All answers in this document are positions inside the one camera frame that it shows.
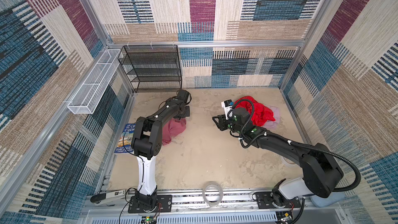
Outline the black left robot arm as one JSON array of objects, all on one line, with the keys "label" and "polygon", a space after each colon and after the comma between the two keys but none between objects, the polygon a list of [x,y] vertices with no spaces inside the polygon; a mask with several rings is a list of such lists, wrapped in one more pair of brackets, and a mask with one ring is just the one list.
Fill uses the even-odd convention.
[{"label": "black left robot arm", "polygon": [[173,118],[182,119],[190,116],[190,100],[190,93],[180,89],[176,96],[168,98],[154,114],[137,119],[131,147],[138,161],[140,182],[131,198],[129,213],[133,213],[135,208],[145,212],[160,208],[157,200],[155,164],[162,148],[163,127]]}]

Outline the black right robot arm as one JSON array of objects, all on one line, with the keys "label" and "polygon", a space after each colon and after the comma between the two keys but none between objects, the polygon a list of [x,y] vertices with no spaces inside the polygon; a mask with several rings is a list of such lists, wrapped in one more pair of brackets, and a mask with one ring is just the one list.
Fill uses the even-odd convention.
[{"label": "black right robot arm", "polygon": [[231,110],[229,115],[213,116],[220,131],[237,133],[243,148],[251,146],[272,151],[298,165],[301,177],[282,179],[273,189],[271,198],[276,207],[286,206],[290,200],[316,195],[327,198],[337,187],[344,173],[335,158],[322,144],[305,145],[284,138],[266,128],[254,125],[244,108]]}]

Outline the pink ribbed cloth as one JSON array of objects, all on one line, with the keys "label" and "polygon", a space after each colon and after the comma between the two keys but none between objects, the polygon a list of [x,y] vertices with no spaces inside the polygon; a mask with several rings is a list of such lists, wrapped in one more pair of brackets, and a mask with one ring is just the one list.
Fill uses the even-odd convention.
[{"label": "pink ribbed cloth", "polygon": [[178,136],[186,129],[186,119],[172,118],[162,128],[162,145],[167,145],[172,141],[172,138]]}]

